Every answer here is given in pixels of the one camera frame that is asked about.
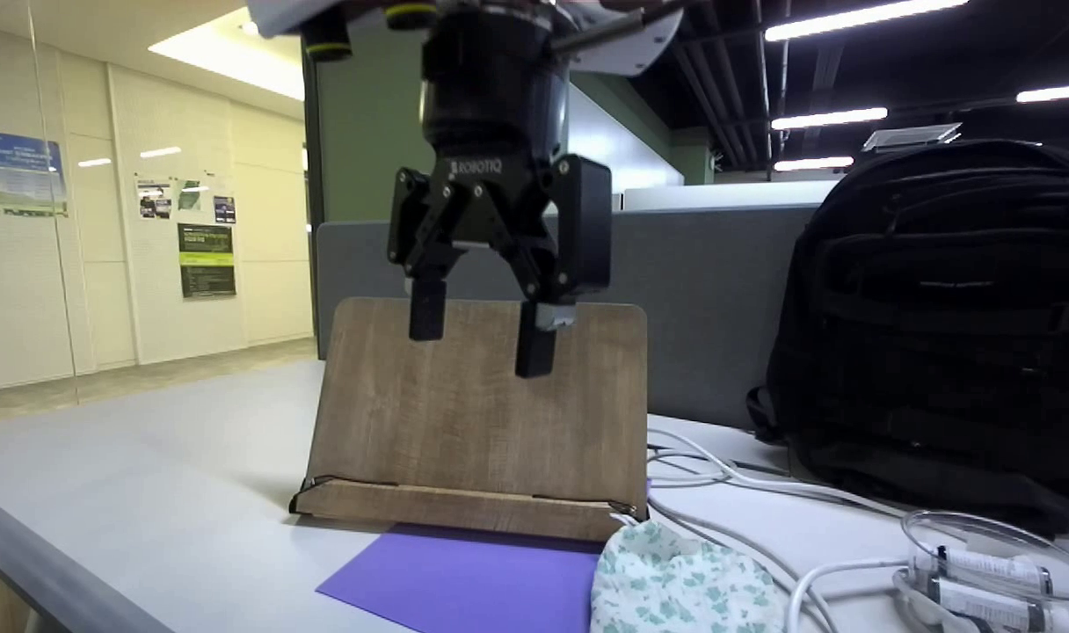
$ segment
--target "ceiling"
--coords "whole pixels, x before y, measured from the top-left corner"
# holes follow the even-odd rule
[[[303,106],[293,99],[149,54],[152,43],[234,6],[241,0],[0,0],[0,31],[299,121]]]
[[[707,132],[728,174],[758,174],[775,158],[853,155],[873,127],[766,133],[780,112],[852,106],[889,106],[882,127],[961,121],[967,139],[1069,149],[1069,104],[1015,106],[1020,90],[1069,86],[1069,0],[969,0],[792,47],[762,43],[766,25],[873,4],[882,0],[695,0],[675,47],[633,90],[671,132]],[[299,121],[299,104],[149,54],[152,43],[234,6],[241,0],[0,0],[0,31],[35,31],[54,48]]]
[[[882,0],[701,0],[675,47],[633,90],[671,127],[707,127],[719,168],[853,155],[873,127],[769,139],[780,112],[885,106],[882,127],[962,122],[962,139],[1069,149],[1069,106],[1015,106],[1020,90],[1069,86],[1069,0],[969,0],[967,6],[766,47],[787,18]]]

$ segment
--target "poster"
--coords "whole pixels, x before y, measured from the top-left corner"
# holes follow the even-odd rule
[[[230,227],[179,227],[179,274],[184,299],[233,299],[233,229]]]
[[[234,227],[238,221],[238,201],[234,197],[214,197],[214,221]]]
[[[138,181],[142,217],[172,217],[172,181]]]
[[[196,211],[196,201],[204,197],[204,184],[200,181],[179,181],[179,211]]]
[[[62,155],[55,142],[0,133],[0,215],[67,215]]]

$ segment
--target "robotic arm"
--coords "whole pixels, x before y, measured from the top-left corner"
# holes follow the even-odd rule
[[[613,176],[566,155],[566,75],[639,75],[675,39],[682,0],[251,0],[265,36],[368,12],[385,30],[428,30],[422,133],[428,176],[399,168],[390,263],[403,268],[415,342],[443,339],[446,274],[466,249],[494,249],[519,291],[517,378],[553,374],[554,332],[582,291],[607,286]]]

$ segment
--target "black backpack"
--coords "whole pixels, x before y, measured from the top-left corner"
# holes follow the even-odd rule
[[[1069,155],[969,142],[846,174],[748,404],[832,486],[1069,530]]]

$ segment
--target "wooden book stand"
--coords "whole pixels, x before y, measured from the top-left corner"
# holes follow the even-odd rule
[[[539,381],[513,378],[517,318],[453,299],[441,342],[409,342],[403,299],[346,299],[293,509],[578,542],[646,519],[644,312],[582,304]]]

